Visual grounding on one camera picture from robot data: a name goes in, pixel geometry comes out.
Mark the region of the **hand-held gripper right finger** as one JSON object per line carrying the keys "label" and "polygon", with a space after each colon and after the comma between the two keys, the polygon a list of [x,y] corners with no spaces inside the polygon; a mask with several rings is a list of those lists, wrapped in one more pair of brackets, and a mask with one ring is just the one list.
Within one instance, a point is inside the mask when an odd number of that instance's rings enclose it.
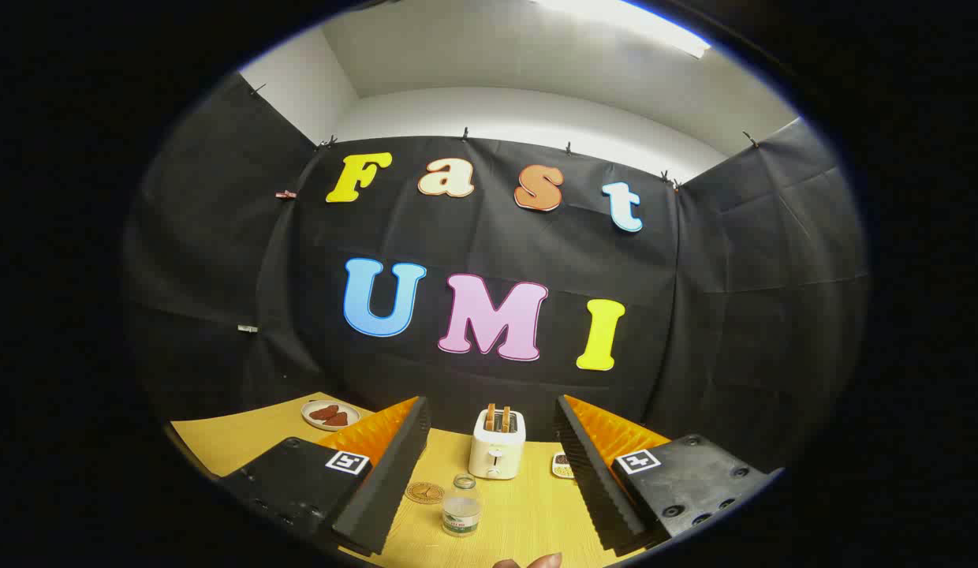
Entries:
{"label": "hand-held gripper right finger", "polygon": [[684,539],[782,475],[707,436],[667,439],[569,395],[555,402],[554,431],[602,547],[618,556]]}

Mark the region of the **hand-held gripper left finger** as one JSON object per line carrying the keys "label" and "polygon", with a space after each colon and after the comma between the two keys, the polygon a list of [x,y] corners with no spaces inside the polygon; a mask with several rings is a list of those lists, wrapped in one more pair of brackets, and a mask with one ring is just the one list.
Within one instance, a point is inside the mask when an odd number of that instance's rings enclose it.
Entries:
{"label": "hand-held gripper left finger", "polygon": [[219,485],[298,539],[380,554],[430,427],[427,399],[411,397],[323,441],[288,436]]}

